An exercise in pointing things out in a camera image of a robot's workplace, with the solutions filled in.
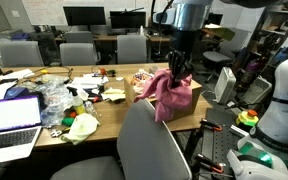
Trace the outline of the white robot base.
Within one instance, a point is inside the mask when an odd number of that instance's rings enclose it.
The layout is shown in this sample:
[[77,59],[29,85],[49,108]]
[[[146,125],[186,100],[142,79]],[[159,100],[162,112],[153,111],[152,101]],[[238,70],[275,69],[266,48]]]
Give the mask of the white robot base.
[[275,70],[267,110],[227,159],[236,180],[288,180],[288,60]]

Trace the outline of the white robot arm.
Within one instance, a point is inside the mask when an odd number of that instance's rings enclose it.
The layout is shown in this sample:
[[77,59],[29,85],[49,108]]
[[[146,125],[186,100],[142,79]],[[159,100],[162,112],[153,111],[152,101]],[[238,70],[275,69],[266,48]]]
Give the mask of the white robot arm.
[[190,65],[193,45],[198,32],[205,26],[213,0],[170,0],[160,12],[151,15],[151,21],[160,29],[167,26],[171,35],[169,68],[175,82],[192,72]]

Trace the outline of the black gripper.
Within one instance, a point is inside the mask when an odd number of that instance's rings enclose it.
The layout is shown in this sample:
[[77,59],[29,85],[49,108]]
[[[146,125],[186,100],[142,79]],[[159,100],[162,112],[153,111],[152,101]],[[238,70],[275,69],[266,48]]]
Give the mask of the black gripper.
[[180,82],[193,71],[191,55],[194,40],[194,31],[174,30],[171,34],[169,68],[174,82]]

